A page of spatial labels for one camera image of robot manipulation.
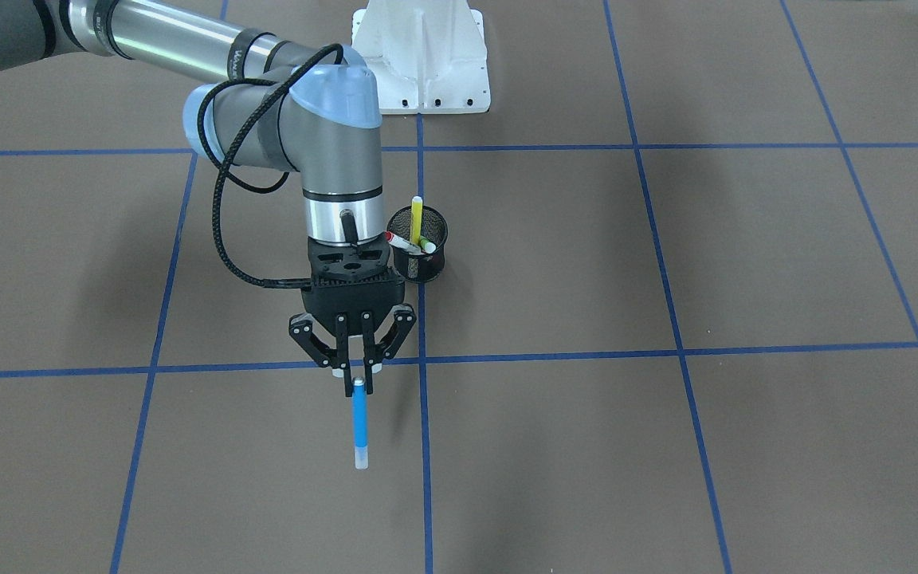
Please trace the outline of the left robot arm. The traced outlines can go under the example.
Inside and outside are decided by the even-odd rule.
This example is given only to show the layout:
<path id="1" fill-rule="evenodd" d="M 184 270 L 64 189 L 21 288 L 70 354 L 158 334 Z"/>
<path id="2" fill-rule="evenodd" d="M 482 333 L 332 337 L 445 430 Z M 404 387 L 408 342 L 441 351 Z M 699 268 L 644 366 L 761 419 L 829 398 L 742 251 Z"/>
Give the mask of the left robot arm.
<path id="1" fill-rule="evenodd" d="M 183 105 L 194 153 L 216 167 L 211 228 L 222 264 L 262 289 L 295 289 L 288 331 L 307 356 L 371 395 L 373 375 L 415 323 L 390 264 L 382 114 L 367 62 L 160 1 L 0 1 L 0 72 L 61 54 L 141 61 L 201 81 Z M 308 277 L 258 277 L 227 253 L 227 184 L 268 194 L 301 178 Z"/>

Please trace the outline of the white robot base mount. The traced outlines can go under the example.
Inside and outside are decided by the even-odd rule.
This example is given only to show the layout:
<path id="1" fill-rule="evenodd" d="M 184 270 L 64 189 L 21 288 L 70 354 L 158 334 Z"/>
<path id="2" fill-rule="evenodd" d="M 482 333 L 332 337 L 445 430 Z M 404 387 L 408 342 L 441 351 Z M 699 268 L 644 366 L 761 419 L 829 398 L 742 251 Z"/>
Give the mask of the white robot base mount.
<path id="1" fill-rule="evenodd" d="M 488 112 L 484 23 L 466 1 L 369 1 L 355 10 L 351 44 L 376 75 L 380 112 Z"/>

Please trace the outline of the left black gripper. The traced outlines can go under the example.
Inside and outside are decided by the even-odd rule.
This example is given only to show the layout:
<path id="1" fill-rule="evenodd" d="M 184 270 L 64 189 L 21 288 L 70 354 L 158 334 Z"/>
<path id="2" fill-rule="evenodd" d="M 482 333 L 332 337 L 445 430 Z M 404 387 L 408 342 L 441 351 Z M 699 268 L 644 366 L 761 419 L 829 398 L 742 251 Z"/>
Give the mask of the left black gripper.
<path id="1" fill-rule="evenodd" d="M 325 245 L 308 240 L 311 268 L 309 287 L 301 290 L 307 313 L 292 316 L 290 337 L 320 368 L 331 368 L 343 379 L 343 395 L 350 396 L 349 327 L 360 329 L 363 343 L 363 390 L 373 393 L 373 375 L 385 360 L 398 354 L 418 318 L 405 299 L 403 277 L 390 264 L 392 248 L 383 238 L 359 245 Z M 334 344 L 316 335 L 316 320 L 332 329 Z M 376 338 L 376 328 L 390 329 Z"/>

